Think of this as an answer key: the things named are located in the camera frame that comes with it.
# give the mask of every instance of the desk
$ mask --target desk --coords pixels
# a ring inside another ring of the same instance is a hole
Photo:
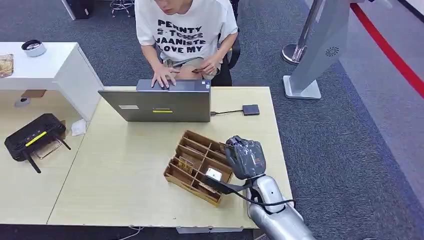
[[[266,173],[292,198],[269,88],[213,87],[211,102],[217,112],[258,104],[260,115],[217,115],[210,123],[126,122],[101,99],[48,224],[257,228],[235,194],[215,207],[163,176],[185,130],[220,142],[240,135],[261,142]],[[234,177],[231,183],[243,181]]]
[[[71,150],[61,146],[42,160],[34,157],[41,174],[28,161],[13,160],[3,141],[44,113],[65,120],[68,129],[81,117],[57,91],[46,91],[29,105],[14,108],[22,93],[0,90],[0,224],[46,224],[83,136],[66,137]]]
[[[28,57],[23,42],[0,42],[0,55],[13,54],[14,73],[0,78],[0,90],[57,90],[86,121],[99,102],[103,84],[76,42],[44,42],[47,51]]]

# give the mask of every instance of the sticker on laptop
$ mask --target sticker on laptop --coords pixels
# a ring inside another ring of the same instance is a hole
[[[172,114],[173,111],[170,108],[153,108],[155,114]]]
[[[139,109],[137,105],[119,105],[121,109]]]

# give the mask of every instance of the laptop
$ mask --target laptop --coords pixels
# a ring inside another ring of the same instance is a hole
[[[207,80],[178,80],[161,87],[140,79],[135,90],[99,90],[98,93],[128,122],[211,121],[211,84]]]

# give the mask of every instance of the item in tray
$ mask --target item in tray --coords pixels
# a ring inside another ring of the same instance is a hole
[[[192,174],[194,164],[187,160],[178,158],[178,167],[188,174]]]
[[[209,176],[209,177],[215,179],[216,181],[221,181],[223,174],[220,171],[209,167],[206,171],[206,176]]]
[[[199,185],[202,186],[203,188],[207,189],[208,191],[211,191],[214,194],[218,193],[217,190],[213,189],[211,186],[204,184],[203,182],[199,182]]]

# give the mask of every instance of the floor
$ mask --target floor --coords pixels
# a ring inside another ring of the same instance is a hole
[[[135,85],[137,79],[152,75],[140,53],[135,20],[125,13],[112,19],[107,4],[97,2],[89,20],[71,21],[60,1],[0,0],[0,42],[28,38],[78,42],[105,85]],[[297,209],[317,239],[424,239],[424,184],[419,177],[424,132],[418,125],[423,122],[423,99],[354,15],[347,53],[318,78],[322,99],[284,97],[281,80],[294,67],[281,60],[280,50],[297,41],[308,4],[308,0],[240,1],[242,53],[232,70],[234,85],[270,87]],[[361,6],[423,76],[419,40],[424,25],[395,0]],[[87,226],[1,225],[0,229],[0,239],[8,240],[114,239],[132,232]],[[250,231],[202,235],[177,235],[167,228],[143,231],[133,239],[251,238]]]

